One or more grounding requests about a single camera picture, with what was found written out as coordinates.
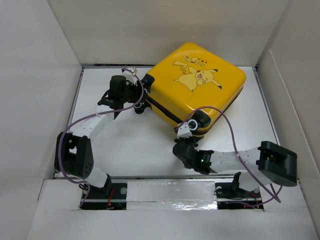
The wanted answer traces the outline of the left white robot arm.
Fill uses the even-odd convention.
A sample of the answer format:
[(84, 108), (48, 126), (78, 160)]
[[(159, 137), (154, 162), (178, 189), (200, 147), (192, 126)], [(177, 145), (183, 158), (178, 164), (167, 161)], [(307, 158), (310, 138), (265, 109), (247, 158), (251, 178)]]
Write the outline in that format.
[(92, 143), (120, 112), (127, 110), (125, 103), (131, 103), (133, 108), (144, 94), (142, 81), (131, 69), (112, 76), (109, 89), (97, 102), (94, 112), (74, 121), (57, 136), (55, 170), (66, 178), (77, 177), (81, 183), (94, 187), (98, 197), (107, 198), (112, 191), (110, 177), (95, 166)]

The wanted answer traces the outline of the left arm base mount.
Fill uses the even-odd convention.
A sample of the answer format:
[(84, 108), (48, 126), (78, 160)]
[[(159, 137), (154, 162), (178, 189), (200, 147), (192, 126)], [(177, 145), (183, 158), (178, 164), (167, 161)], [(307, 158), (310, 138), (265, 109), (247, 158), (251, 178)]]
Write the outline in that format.
[(112, 183), (107, 192), (102, 192), (96, 187), (91, 186), (88, 192), (88, 186), (79, 185), (82, 190), (80, 200), (80, 209), (82, 210), (126, 210), (127, 209), (127, 191), (128, 184), (125, 182)]

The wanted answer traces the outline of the metal rail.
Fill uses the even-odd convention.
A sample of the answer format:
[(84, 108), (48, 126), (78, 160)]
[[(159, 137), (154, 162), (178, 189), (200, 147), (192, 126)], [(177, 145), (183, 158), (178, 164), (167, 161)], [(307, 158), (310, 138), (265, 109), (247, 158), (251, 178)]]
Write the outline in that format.
[(233, 179), (234, 174), (211, 174), (211, 175), (177, 175), (177, 176), (112, 176), (112, 180), (159, 180), (159, 179), (200, 179), (200, 180), (208, 180), (208, 179)]

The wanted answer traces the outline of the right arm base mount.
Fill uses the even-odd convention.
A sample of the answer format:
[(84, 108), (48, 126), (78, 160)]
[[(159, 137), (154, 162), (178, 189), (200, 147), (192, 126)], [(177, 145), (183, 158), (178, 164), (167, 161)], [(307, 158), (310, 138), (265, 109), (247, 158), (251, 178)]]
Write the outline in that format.
[(237, 172), (231, 182), (218, 182), (215, 184), (213, 194), (217, 199), (219, 210), (263, 210), (264, 205), (260, 189), (247, 191), (239, 187), (241, 172)]

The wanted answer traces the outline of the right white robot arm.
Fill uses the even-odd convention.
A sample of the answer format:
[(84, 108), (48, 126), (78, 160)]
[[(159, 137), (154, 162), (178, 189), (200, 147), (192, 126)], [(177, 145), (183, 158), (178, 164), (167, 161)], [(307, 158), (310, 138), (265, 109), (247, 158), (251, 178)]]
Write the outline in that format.
[(297, 181), (297, 154), (270, 141), (259, 147), (238, 152), (197, 150), (192, 138), (175, 141), (172, 153), (187, 169), (202, 175), (235, 171), (231, 191), (242, 197), (258, 187), (276, 184), (295, 187)]

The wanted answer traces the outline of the yellow hard-shell suitcase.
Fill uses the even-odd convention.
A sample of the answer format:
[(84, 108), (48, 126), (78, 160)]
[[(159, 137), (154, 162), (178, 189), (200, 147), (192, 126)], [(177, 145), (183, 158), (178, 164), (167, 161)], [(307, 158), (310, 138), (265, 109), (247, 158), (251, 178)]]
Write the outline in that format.
[(135, 108), (148, 107), (172, 126), (193, 119), (192, 135), (202, 139), (242, 91), (246, 74), (235, 65), (187, 42), (152, 67), (143, 77), (147, 96)]

